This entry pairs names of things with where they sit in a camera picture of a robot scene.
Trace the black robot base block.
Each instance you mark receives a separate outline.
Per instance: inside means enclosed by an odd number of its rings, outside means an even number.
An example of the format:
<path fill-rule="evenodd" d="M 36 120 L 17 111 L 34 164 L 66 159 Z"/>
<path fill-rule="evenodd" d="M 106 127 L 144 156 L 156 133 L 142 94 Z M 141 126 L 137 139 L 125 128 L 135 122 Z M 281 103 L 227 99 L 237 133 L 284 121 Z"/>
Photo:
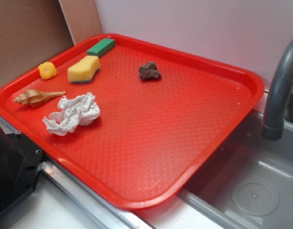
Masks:
<path fill-rule="evenodd" d="M 42 162 L 36 143 L 0 126 L 0 217 L 35 191 Z"/>

